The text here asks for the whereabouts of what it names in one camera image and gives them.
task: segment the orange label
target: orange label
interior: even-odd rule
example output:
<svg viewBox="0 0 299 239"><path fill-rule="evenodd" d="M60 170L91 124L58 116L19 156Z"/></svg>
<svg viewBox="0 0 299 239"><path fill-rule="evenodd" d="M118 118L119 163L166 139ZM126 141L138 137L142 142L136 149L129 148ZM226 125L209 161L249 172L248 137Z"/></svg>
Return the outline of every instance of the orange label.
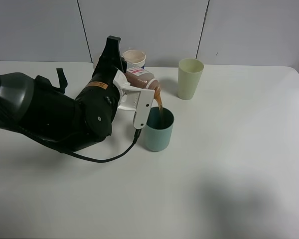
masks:
<svg viewBox="0 0 299 239"><path fill-rule="evenodd" d="M108 85L103 83L103 82L99 82L99 81L92 81L90 82L89 84L86 85L86 87L88 86L98 86L98 87L101 87L103 88L104 90L107 89Z"/></svg>

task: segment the black cable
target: black cable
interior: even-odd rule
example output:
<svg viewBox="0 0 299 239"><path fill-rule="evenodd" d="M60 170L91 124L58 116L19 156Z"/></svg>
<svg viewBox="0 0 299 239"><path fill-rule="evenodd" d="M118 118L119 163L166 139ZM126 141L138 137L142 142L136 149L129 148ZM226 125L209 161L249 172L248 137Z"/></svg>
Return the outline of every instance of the black cable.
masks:
<svg viewBox="0 0 299 239"><path fill-rule="evenodd" d="M9 115L9 113L7 112L7 110L5 109L5 107L1 104L0 102L0 120L2 122L4 122L4 124L6 124L8 127L10 127L11 129L13 129L14 131L16 132L19 132L25 136L27 136L28 138L42 144L43 146L46 146L48 148L51 148L51 149L54 149L60 153L64 153L64 154L67 154L69 156L72 156L72 157L75 157L75 158L79 158L79 159L83 159L83 160L86 160L86 161L89 161L89 162L95 162L95 163L106 163L106 162L111 162L115 159L118 159L122 156L124 156L125 154L127 154L131 148L136 144L140 134L141 134L141 129L136 129L135 130L135 134L134 134L134 140L131 144L130 147L128 147L127 150L125 150L123 153L121 153L120 155L118 156L115 156L115 157L112 157L112 158L109 158L109 159L104 159L104 160L100 160L100 159L94 159L94 158L90 158L90 157L86 157L86 156L83 156L83 155L80 155L80 154L77 154L77 153L74 153L68 149L65 149L63 147L60 147L57 143L55 142L50 142L50 141L47 141L47 140L44 140L34 134L32 134L30 131L24 129L23 127L19 126L17 124L17 122Z"/></svg>

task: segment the white wall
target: white wall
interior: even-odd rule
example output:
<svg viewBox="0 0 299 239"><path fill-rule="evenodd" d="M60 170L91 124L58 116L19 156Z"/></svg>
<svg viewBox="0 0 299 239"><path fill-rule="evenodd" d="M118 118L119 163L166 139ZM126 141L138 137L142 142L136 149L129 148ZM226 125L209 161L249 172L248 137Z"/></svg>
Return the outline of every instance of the white wall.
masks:
<svg viewBox="0 0 299 239"><path fill-rule="evenodd" d="M198 59L299 70L299 0L211 0Z"/></svg>
<svg viewBox="0 0 299 239"><path fill-rule="evenodd" d="M0 0L0 60L90 62L76 0Z"/></svg>
<svg viewBox="0 0 299 239"><path fill-rule="evenodd" d="M106 37L120 37L121 50L144 50L148 66L177 66L195 57L208 0L79 0L92 56Z"/></svg>

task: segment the bottle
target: bottle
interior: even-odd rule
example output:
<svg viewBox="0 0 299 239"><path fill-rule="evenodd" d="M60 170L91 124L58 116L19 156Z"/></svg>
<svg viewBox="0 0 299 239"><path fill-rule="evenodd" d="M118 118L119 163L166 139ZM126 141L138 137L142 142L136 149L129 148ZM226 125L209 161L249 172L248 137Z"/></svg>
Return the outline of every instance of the bottle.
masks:
<svg viewBox="0 0 299 239"><path fill-rule="evenodd" d="M128 62L125 76L131 86L155 90L154 99L160 97L161 86L153 73Z"/></svg>

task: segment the white table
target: white table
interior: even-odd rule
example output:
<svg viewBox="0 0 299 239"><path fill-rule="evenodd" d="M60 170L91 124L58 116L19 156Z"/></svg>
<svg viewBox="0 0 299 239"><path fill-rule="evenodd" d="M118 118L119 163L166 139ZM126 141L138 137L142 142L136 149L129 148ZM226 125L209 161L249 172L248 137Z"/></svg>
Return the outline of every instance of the white table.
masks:
<svg viewBox="0 0 299 239"><path fill-rule="evenodd" d="M91 63L0 62L0 74L63 67L75 97ZM96 164L0 129L0 237L58 239L299 239L299 74L288 67L206 65L191 101L177 68L150 68L175 116L169 147ZM124 151L132 112L113 136L80 151Z"/></svg>

